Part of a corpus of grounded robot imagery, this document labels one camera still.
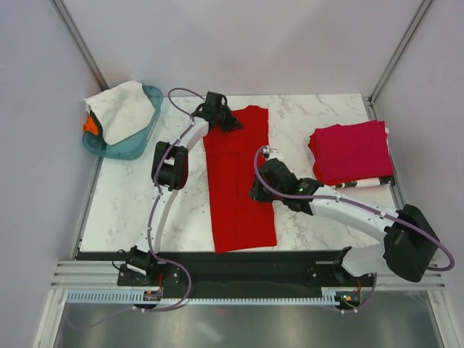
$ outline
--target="cable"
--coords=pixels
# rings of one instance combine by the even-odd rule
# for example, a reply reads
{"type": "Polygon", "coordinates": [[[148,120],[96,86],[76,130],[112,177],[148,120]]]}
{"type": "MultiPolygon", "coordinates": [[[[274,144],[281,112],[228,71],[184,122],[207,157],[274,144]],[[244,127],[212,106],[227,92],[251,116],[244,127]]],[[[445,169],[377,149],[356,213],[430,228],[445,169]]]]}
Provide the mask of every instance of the cable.
{"type": "Polygon", "coordinates": [[[149,219],[148,219],[148,228],[146,230],[146,236],[147,236],[147,239],[148,239],[148,245],[149,245],[149,249],[150,249],[150,253],[152,254],[152,256],[158,260],[158,261],[161,261],[161,262],[166,262],[166,263],[170,263],[171,265],[174,265],[178,268],[180,268],[187,276],[187,280],[188,280],[188,286],[187,286],[187,291],[186,293],[182,296],[182,298],[177,301],[175,304],[172,304],[170,306],[167,306],[167,307],[161,307],[161,308],[153,308],[153,309],[145,309],[145,310],[142,310],[144,312],[165,312],[165,311],[168,311],[168,310],[174,310],[176,308],[179,308],[181,305],[183,305],[183,302],[187,299],[187,297],[189,297],[189,294],[190,294],[190,291],[191,291],[191,285],[192,285],[192,281],[191,281],[191,276],[190,276],[190,273],[189,271],[182,265],[180,264],[179,262],[176,262],[176,261],[172,261],[172,260],[167,260],[167,259],[163,259],[162,257],[159,257],[157,255],[157,253],[154,251],[153,249],[153,245],[152,245],[152,221],[153,221],[153,215],[154,215],[154,211],[156,210],[156,207],[158,205],[158,201],[160,200],[160,195],[161,195],[161,188],[160,188],[160,185],[158,184],[158,176],[160,175],[160,170],[161,170],[161,167],[163,165],[163,163],[165,162],[167,156],[169,156],[169,153],[170,151],[173,149],[173,147],[188,133],[189,130],[191,130],[193,127],[194,127],[194,116],[182,109],[181,107],[177,106],[174,101],[171,99],[171,93],[174,92],[174,91],[188,91],[189,93],[192,93],[196,96],[198,96],[199,98],[202,98],[202,96],[200,96],[198,93],[194,92],[194,91],[191,91],[187,88],[180,88],[180,87],[177,87],[177,88],[173,88],[171,89],[168,93],[167,93],[167,98],[169,99],[170,103],[179,111],[183,112],[184,114],[188,115],[190,117],[190,119],[192,120],[192,123],[187,127],[187,129],[185,129],[184,132],[182,132],[182,134],[179,136],[179,138],[177,138],[176,140],[174,140],[170,145],[169,147],[167,148],[166,152],[162,155],[161,157],[161,160],[159,161],[159,164],[158,164],[158,167],[156,169],[156,171],[154,172],[154,177],[153,177],[153,182],[154,182],[154,186],[158,189],[158,195],[156,197],[156,199],[154,200],[154,203],[153,203],[153,206],[152,206],[152,210],[150,211],[150,216],[149,216],[149,219]]]}
{"type": "Polygon", "coordinates": [[[123,313],[129,312],[131,310],[134,310],[134,307],[122,308],[122,309],[108,315],[107,317],[105,317],[103,319],[100,319],[100,320],[96,321],[95,323],[87,325],[87,326],[77,326],[77,325],[71,323],[70,317],[69,317],[69,315],[67,313],[66,313],[65,320],[66,320],[66,323],[71,327],[71,329],[82,332],[82,331],[90,330],[91,328],[94,328],[95,326],[98,326],[98,325],[108,321],[109,319],[113,319],[114,317],[118,316],[119,314],[123,314],[123,313]]]}
{"type": "MultiPolygon", "coordinates": [[[[266,147],[267,147],[266,145],[261,146],[256,151],[256,154],[254,155],[254,162],[253,162],[254,172],[255,172],[258,180],[261,182],[261,184],[267,190],[269,190],[270,192],[272,192],[276,196],[280,196],[282,198],[289,198],[289,199],[330,199],[330,200],[334,200],[334,201],[339,200],[340,202],[345,202],[345,203],[354,205],[354,206],[356,206],[358,208],[361,208],[361,209],[367,210],[369,212],[372,212],[374,215],[382,214],[382,212],[380,210],[374,209],[372,207],[369,207],[366,204],[359,203],[359,202],[353,201],[351,199],[343,198],[343,197],[337,198],[336,196],[317,195],[317,194],[316,195],[308,194],[308,195],[297,196],[297,195],[294,195],[294,194],[284,194],[282,192],[279,192],[279,191],[275,190],[274,188],[270,187],[268,185],[268,183],[265,182],[265,180],[262,178],[262,176],[260,174],[260,171],[258,169],[258,157],[259,157],[261,151],[266,147]]],[[[394,221],[395,223],[399,223],[400,225],[408,227],[408,228],[412,229],[413,231],[419,233],[422,237],[424,237],[424,238],[428,239],[429,241],[431,241],[432,243],[434,243],[438,248],[440,248],[446,254],[446,256],[449,259],[449,265],[448,266],[446,266],[446,267],[436,267],[436,268],[435,267],[427,267],[427,270],[444,272],[444,271],[451,270],[451,269],[454,268],[454,266],[455,266],[455,258],[452,256],[451,252],[442,243],[440,243],[438,240],[436,240],[434,237],[429,235],[427,232],[425,232],[421,228],[419,228],[417,226],[414,226],[412,223],[409,223],[407,221],[399,219],[398,217],[391,216],[390,214],[385,214],[384,217],[391,220],[391,221],[394,221]]]]}
{"type": "Polygon", "coordinates": [[[171,89],[171,90],[167,93],[167,98],[169,99],[169,102],[170,102],[177,110],[179,110],[180,112],[183,112],[184,114],[186,114],[187,116],[189,116],[190,119],[193,121],[193,120],[194,120],[194,116],[193,116],[190,112],[188,112],[188,111],[182,109],[181,107],[178,107],[178,106],[176,105],[176,103],[173,101],[173,98],[171,97],[171,93],[174,92],[174,91],[185,91],[185,92],[189,92],[189,93],[191,93],[191,94],[193,94],[193,95],[195,95],[195,96],[198,96],[199,98],[202,98],[203,100],[204,100],[204,98],[203,98],[202,96],[200,96],[197,92],[191,91],[190,89],[183,88],[183,87],[175,87],[175,88],[171,89]]]}

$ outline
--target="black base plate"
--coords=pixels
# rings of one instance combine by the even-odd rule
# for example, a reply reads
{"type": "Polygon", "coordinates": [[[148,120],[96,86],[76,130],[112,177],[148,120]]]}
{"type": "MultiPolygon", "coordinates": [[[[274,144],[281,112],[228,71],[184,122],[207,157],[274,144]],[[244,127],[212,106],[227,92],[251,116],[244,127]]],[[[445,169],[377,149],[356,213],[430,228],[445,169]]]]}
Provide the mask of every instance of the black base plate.
{"type": "MultiPolygon", "coordinates": [[[[192,278],[190,298],[265,299],[320,297],[324,287],[357,288],[357,280],[330,265],[340,255],[334,252],[164,252],[159,256],[182,264],[192,278]]],[[[119,254],[80,253],[78,260],[121,260],[119,254]]],[[[181,298],[187,290],[186,274],[171,264],[159,264],[163,297],[181,298]]],[[[371,286],[372,278],[360,278],[371,286]]],[[[158,286],[159,279],[148,279],[121,266],[118,286],[158,286]]]]}

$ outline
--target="folded cloth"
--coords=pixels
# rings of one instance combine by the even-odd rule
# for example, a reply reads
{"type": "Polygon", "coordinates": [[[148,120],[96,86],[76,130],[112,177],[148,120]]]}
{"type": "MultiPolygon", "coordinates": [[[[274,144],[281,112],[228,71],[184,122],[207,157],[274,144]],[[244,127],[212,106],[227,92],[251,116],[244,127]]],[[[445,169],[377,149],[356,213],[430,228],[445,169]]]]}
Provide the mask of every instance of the folded cloth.
{"type": "Polygon", "coordinates": [[[316,129],[308,144],[315,177],[332,186],[393,175],[386,137],[383,121],[316,129]]]}
{"type": "MultiPolygon", "coordinates": [[[[248,196],[254,181],[254,154],[268,140],[268,110],[250,106],[234,111],[244,125],[224,133],[213,128],[204,137],[212,236],[217,253],[277,245],[271,203],[248,196]]],[[[259,165],[265,160],[260,158],[259,165]]]]}
{"type": "Polygon", "coordinates": [[[153,104],[137,81],[128,81],[85,99],[87,113],[93,112],[108,145],[138,133],[150,123],[153,104]]]}

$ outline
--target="orange cloth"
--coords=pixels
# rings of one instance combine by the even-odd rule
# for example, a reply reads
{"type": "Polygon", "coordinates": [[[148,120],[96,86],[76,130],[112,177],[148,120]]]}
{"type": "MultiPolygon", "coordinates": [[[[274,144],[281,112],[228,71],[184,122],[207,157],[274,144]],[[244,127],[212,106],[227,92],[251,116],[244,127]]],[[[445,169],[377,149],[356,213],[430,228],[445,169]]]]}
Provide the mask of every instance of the orange cloth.
{"type": "Polygon", "coordinates": [[[99,129],[96,126],[94,119],[89,114],[87,114],[87,122],[83,126],[83,131],[92,133],[95,136],[99,135],[99,129]]]}

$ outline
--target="metal floor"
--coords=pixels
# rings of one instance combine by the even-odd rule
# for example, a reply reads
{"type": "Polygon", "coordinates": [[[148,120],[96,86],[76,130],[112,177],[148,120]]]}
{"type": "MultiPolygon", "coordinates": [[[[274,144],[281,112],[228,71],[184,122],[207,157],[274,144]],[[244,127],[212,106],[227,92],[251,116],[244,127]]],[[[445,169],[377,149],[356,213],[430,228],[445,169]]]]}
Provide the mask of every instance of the metal floor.
{"type": "MultiPolygon", "coordinates": [[[[67,304],[85,326],[125,305],[67,304]]],[[[436,348],[443,347],[425,292],[377,291],[358,314],[314,306],[189,305],[172,312],[127,312],[79,332],[62,323],[65,348],[436,348]]]]}

